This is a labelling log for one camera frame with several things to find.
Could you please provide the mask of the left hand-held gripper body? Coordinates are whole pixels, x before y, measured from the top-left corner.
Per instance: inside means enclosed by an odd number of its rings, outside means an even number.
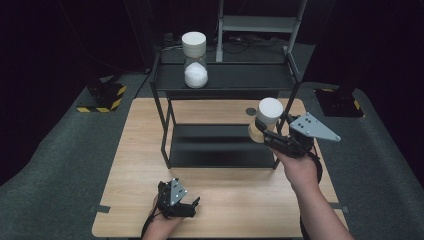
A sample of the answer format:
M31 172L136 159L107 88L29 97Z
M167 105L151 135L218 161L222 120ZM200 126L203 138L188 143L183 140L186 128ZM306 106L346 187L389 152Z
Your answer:
M179 183L178 178L169 182L160 182L158 184L158 209L166 218L182 217L181 210L183 208L192 208L189 204L181 202L187 193L188 191Z

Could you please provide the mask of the person's right hand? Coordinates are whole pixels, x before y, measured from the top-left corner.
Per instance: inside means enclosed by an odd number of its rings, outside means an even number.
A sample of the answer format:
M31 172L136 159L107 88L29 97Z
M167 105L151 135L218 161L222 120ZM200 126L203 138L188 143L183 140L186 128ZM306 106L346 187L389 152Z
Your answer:
M285 175L296 193L311 193L319 189L317 168L310 157L295 159L275 149L272 152L282 162Z

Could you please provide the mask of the white jar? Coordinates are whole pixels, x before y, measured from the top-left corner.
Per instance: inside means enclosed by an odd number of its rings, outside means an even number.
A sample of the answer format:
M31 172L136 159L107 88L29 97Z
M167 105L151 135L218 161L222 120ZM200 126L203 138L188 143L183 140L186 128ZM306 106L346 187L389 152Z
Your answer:
M208 82L206 65L206 36L197 31L187 32L182 38L185 84L202 88Z

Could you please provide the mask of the black yellow striped stand base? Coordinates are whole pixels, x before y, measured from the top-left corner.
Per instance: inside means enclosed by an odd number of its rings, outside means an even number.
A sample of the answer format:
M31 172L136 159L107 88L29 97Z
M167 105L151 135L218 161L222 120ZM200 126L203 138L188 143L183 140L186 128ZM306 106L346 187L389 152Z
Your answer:
M118 108L126 86L98 80L96 83L89 83L86 89L87 91L77 101L76 110L80 113L107 113Z
M326 117L361 118L364 116L359 102L353 96L352 89L315 89L323 114Z

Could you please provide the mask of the person's left hand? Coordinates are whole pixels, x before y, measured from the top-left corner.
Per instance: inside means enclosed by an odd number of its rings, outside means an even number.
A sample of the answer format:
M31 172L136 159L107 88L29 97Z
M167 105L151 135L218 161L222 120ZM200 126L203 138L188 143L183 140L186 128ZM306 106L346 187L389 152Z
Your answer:
M152 204L150 215L152 219L147 227L149 233L163 233L170 235L184 220L184 217L169 217L166 218L157 207L157 199L155 196Z

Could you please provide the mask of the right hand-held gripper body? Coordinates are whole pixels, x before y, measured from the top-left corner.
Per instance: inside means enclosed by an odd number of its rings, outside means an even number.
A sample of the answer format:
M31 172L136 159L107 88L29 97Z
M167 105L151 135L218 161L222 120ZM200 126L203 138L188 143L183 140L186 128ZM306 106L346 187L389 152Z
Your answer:
M306 112L289 125L287 136L271 132L264 144L291 158L302 158L305 155L317 158L317 155L312 152L316 139L339 142L341 137Z

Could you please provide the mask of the grey metal stand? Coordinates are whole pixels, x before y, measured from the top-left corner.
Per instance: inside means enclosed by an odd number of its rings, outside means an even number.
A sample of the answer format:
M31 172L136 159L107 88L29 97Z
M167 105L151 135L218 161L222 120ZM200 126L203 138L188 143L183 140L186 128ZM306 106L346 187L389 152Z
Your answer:
M291 54L308 2L308 0L299 1L297 14L293 17L265 17L225 15L224 0L219 0L216 61L223 61L223 34L226 31L287 33L290 35L290 39L288 44L283 47L283 51L284 55Z

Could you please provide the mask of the black metal shelf rack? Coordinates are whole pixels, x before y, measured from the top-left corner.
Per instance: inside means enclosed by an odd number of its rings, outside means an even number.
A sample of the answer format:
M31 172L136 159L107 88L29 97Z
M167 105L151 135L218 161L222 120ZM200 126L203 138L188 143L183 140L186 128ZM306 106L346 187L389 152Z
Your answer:
M166 166L275 169L278 161L268 147L249 138L247 123L178 122L173 104L235 106L288 91L290 97L284 111L289 112L302 81L293 58L289 56L282 63L210 63L209 80L198 89L184 83L183 70L182 63L165 63L157 57L150 81L163 128L161 153Z

